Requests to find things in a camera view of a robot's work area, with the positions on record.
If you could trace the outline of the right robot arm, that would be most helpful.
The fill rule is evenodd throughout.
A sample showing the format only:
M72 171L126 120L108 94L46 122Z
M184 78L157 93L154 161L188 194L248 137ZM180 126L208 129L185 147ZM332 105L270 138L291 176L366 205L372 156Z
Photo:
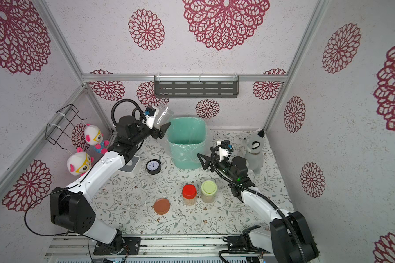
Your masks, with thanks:
M260 226L243 231L241 238L248 252L267 251L279 263L308 263L319 256L319 250L305 217L298 211L280 209L256 188L248 177L246 159L234 157L230 162L225 157L219 160L217 153L212 156L197 154L204 170L217 173L230 186L232 194L242 203L252 208L269 229Z

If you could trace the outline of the glass peanut jar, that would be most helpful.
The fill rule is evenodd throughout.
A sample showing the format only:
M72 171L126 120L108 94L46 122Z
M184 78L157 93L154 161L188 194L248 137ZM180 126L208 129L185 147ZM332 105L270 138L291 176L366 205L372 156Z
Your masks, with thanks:
M161 126L169 123L174 116L174 112L163 105L159 105L156 108L155 119L154 119L154 128L160 129Z

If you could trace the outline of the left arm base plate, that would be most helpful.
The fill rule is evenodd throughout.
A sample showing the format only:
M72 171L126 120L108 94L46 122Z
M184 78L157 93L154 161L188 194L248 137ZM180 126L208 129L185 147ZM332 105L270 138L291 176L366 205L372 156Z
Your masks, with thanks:
M137 255L141 240L140 237L123 237L116 239L111 244L97 242L93 255Z

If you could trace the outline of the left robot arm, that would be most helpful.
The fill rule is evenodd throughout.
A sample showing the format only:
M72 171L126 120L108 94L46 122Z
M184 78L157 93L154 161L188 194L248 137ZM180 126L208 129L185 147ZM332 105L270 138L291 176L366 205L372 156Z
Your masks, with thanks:
M139 150L138 144L147 137L164 137L171 119L169 115L145 115L137 120L128 115L113 121L117 136L103 157L86 175L65 188L56 187L51 192L51 222L119 251L124 242L121 231L97 219L90 201L104 183L132 159Z

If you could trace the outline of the brown jar lid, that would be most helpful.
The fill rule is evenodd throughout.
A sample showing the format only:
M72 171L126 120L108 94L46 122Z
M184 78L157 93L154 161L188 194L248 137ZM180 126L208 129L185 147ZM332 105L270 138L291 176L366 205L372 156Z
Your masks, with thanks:
M154 210L159 215L164 215L170 210L170 202L167 198L159 198L154 203Z

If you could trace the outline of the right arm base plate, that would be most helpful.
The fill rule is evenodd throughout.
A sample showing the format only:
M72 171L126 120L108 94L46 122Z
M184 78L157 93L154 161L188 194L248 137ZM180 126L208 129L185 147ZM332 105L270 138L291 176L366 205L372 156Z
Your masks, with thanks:
M227 243L228 252L265 253L266 250L254 247L250 240L243 235L225 236L222 238Z

